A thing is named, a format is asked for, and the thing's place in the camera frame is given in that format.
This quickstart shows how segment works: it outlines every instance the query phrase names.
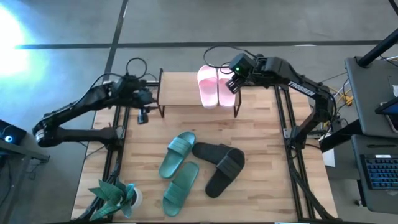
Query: laptop keyboard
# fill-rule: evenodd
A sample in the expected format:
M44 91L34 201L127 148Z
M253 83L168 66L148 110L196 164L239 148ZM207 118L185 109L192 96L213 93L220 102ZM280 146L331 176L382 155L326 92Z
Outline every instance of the laptop keyboard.
M366 181L370 189L398 190L398 155L388 156L390 158L361 155Z

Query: white pot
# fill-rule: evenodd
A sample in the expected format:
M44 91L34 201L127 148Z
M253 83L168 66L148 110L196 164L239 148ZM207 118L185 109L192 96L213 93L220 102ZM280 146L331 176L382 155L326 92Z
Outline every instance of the white pot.
M142 192L141 192L139 189L134 188L134 191L135 191L136 194L137 194L137 198L136 198L136 201L134 202L134 204L131 205L131 209L132 209L132 210L138 208L138 207L141 205L141 203L142 203L142 199L144 198L144 197L142 196Z

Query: potted plant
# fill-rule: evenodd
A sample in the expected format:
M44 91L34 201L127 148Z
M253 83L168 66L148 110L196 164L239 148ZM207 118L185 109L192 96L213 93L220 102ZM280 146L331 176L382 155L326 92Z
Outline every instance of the potted plant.
M142 202L142 193L135 188L134 184L124 185L116 178L115 185L98 180L99 187L88 189L97 197L103 199L106 203L100 209L95 211L91 220L97 220L122 210L126 218L130 218L132 210L137 208Z

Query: pink slide sandal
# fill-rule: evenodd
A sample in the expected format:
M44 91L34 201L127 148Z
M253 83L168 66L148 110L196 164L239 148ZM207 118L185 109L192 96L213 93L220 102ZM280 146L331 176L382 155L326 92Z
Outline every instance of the pink slide sandal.
M203 107L215 108L218 104L217 70L207 65L202 66L198 72L198 84Z
M218 70L218 101L220 106L231 108L235 105L235 95L226 86L226 82L232 78L234 73L229 68L221 68Z

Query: wooden tabletop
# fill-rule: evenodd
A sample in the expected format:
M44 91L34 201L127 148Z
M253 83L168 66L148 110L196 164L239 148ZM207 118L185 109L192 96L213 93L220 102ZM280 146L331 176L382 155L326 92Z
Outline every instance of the wooden tabletop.
M164 72L159 95L160 105L201 106L197 72Z
M300 124L310 114L308 99L294 90L290 95ZM120 178L126 183L134 182L144 200L130 220L119 211L114 222L297 221L274 89L242 88L241 111L236 119L231 110L223 108L170 106L165 113L162 119L157 110L151 111L149 122L139 126L137 110L131 110ZM107 126L113 115L114 108L97 112L94 128ZM168 217L162 210L162 196L169 180L159 176L159 166L169 142L183 131L194 132L197 142L223 143L241 149L246 165L218 198L209 198L205 186L216 170L215 165L190 154L185 162L199 165L198 177L181 212ZM88 153L98 146L90 143ZM336 216L321 152L307 146L303 156L311 190L328 212ZM87 188L98 186L105 157L106 151L100 151L85 161L72 218L78 217L94 199ZM305 208L302 192L300 198Z

